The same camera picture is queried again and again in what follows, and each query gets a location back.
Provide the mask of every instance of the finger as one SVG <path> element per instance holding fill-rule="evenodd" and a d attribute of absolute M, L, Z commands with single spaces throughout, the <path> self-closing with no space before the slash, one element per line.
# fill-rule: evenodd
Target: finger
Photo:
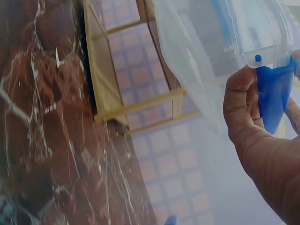
<path fill-rule="evenodd" d="M 300 107 L 292 97 L 288 101 L 285 113 L 297 135 L 300 135 Z"/>
<path fill-rule="evenodd" d="M 258 95 L 258 88 L 257 88 L 257 79 L 251 84 L 248 92 L 247 92 L 247 98 L 246 98 L 246 103 L 250 104 L 254 101 L 254 99 Z"/>
<path fill-rule="evenodd" d="M 247 92 L 256 80 L 256 70 L 244 67 L 227 81 L 224 97 L 224 118 L 234 143 L 253 142 L 270 136 L 263 129 L 257 129 L 247 111 Z"/>
<path fill-rule="evenodd" d="M 300 50 L 295 50 L 292 52 L 292 57 L 300 63 Z M 298 67 L 296 72 L 296 77 L 300 80 L 300 68 Z"/>
<path fill-rule="evenodd" d="M 264 129 L 263 119 L 261 118 L 261 115 L 259 113 L 258 95 L 253 100 L 251 106 L 252 107 L 251 107 L 251 111 L 250 111 L 250 116 L 253 120 L 253 123 Z"/>

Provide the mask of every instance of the blue object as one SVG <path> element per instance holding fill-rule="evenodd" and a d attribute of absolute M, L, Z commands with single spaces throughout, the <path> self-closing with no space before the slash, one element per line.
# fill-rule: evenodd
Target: blue object
<path fill-rule="evenodd" d="M 165 222 L 165 225 L 176 225 L 177 222 L 177 216 L 169 216 L 167 221 Z"/>
<path fill-rule="evenodd" d="M 262 56 L 261 55 L 256 55 L 255 56 L 255 62 L 261 62 L 262 61 Z"/>
<path fill-rule="evenodd" d="M 265 129 L 275 134 L 285 113 L 298 62 L 291 56 L 284 67 L 257 69 L 258 104 Z"/>

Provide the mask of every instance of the tiled floor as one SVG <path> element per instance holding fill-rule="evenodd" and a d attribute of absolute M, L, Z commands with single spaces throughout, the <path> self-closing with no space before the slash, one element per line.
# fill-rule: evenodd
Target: tiled floor
<path fill-rule="evenodd" d="M 107 29 L 138 19 L 135 0 L 104 0 Z M 168 91 L 148 27 L 142 24 L 110 36 L 113 60 L 123 101 L 129 105 Z M 128 116 L 130 128 L 170 118 L 171 102 Z M 195 105 L 185 99 L 184 111 Z M 142 177 L 159 225 L 177 215 L 185 225 L 213 225 L 214 215 L 205 189 L 201 155 L 190 124 L 179 121 L 133 136 Z"/>

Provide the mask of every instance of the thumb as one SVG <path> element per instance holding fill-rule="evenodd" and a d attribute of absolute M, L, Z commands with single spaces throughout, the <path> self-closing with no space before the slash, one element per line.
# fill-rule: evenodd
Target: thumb
<path fill-rule="evenodd" d="M 252 145 L 253 142 L 271 136 L 256 126 L 247 109 L 247 94 L 256 80 L 256 70 L 244 67 L 227 81 L 223 103 L 224 118 L 230 139 L 234 144 Z"/>

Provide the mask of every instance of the wooden leg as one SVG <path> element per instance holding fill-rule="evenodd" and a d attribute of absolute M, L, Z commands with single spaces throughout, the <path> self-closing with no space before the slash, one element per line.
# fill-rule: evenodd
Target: wooden leg
<path fill-rule="evenodd" d="M 176 119 L 182 115 L 182 105 L 183 105 L 184 95 L 179 95 L 172 100 L 172 117 Z"/>
<path fill-rule="evenodd" d="M 167 125 L 167 124 L 169 124 L 171 122 L 174 122 L 174 121 L 177 121 L 177 120 L 183 120 L 183 119 L 188 118 L 188 117 L 199 115 L 200 113 L 201 113 L 200 110 L 196 110 L 194 112 L 182 114 L 181 116 L 177 117 L 176 119 L 169 118 L 167 120 L 163 120 L 161 122 L 154 123 L 154 124 L 151 124 L 151 125 L 148 125 L 148 126 L 145 126 L 145 127 L 141 127 L 141 128 L 135 129 L 135 130 L 128 130 L 125 133 L 125 135 L 133 135 L 133 134 L 136 134 L 136 133 L 148 130 L 148 129 L 153 129 L 153 128 L 157 128 L 157 127 L 160 127 L 160 126 L 164 126 L 164 125 Z"/>
<path fill-rule="evenodd" d="M 128 113 L 133 113 L 133 112 L 139 111 L 141 109 L 157 105 L 161 102 L 172 100 L 176 96 L 184 95 L 184 94 L 186 94 L 186 90 L 184 90 L 184 88 L 172 90 L 166 94 L 163 94 L 158 97 L 151 98 L 151 99 L 148 99 L 148 100 L 145 100 L 145 101 L 133 104 L 133 105 L 127 105 L 127 106 L 123 106 L 123 107 L 113 109 L 110 111 L 102 112 L 95 116 L 95 121 L 102 122 L 105 120 L 111 120 L 111 119 L 116 118 L 117 116 L 126 115 Z"/>
<path fill-rule="evenodd" d="M 147 22 L 145 0 L 136 0 L 136 5 L 139 11 L 141 21 L 143 23 Z"/>

